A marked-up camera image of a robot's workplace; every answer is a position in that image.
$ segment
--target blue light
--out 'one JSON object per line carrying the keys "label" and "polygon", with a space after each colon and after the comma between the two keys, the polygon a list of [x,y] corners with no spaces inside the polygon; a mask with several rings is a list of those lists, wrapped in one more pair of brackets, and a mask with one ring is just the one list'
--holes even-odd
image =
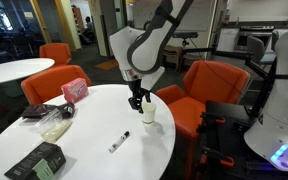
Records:
{"label": "blue light", "polygon": [[275,155],[278,155],[278,156],[279,156],[279,155],[283,154],[283,152],[284,152],[284,151],[282,151],[282,150],[278,150],[278,151],[276,151]]}
{"label": "blue light", "polygon": [[280,150],[285,151],[287,148],[288,148],[288,144],[284,144],[284,145],[280,148]]}
{"label": "blue light", "polygon": [[278,155],[273,155],[273,156],[271,157],[271,160],[272,160],[272,161],[275,161],[278,157],[279,157]]}
{"label": "blue light", "polygon": [[286,149],[288,148],[288,144],[284,144],[283,146],[281,146],[276,152],[275,154],[271,157],[271,161],[275,161],[277,160],[277,158],[282,155]]}

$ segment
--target white cup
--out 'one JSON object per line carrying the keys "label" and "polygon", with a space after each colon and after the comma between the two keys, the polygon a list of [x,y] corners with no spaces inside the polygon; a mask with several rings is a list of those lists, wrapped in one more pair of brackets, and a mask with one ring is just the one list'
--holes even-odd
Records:
{"label": "white cup", "polygon": [[155,119],[156,105],[154,103],[142,102],[142,109],[144,112],[143,123],[145,125],[152,125]]}

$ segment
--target pen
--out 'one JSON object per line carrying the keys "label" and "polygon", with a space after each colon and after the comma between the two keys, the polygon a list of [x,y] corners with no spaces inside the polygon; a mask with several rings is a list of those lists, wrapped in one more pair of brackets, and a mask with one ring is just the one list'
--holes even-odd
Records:
{"label": "pen", "polygon": [[109,151],[113,153],[125,140],[130,136],[130,132],[126,131],[110,148]]}

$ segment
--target person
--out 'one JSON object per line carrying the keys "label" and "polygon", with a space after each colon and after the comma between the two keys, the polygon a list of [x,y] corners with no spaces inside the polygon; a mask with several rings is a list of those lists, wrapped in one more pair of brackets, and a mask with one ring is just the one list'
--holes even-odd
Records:
{"label": "person", "polygon": [[83,35],[86,36],[92,42],[95,42],[95,34],[94,34],[94,29],[93,29],[93,24],[91,22],[91,18],[87,16],[85,18],[85,21],[86,21],[86,29]]}
{"label": "person", "polygon": [[89,16],[87,16],[85,18],[85,21],[86,21],[86,29],[89,30],[90,32],[94,32],[93,31],[93,24],[91,22],[91,18]]}

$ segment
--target pink box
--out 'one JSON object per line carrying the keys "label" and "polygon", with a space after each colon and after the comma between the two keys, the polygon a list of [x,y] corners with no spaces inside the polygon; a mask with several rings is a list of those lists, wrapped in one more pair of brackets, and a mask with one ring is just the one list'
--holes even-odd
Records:
{"label": "pink box", "polygon": [[83,78],[77,78],[61,86],[64,98],[67,102],[75,103],[88,95],[86,81]]}

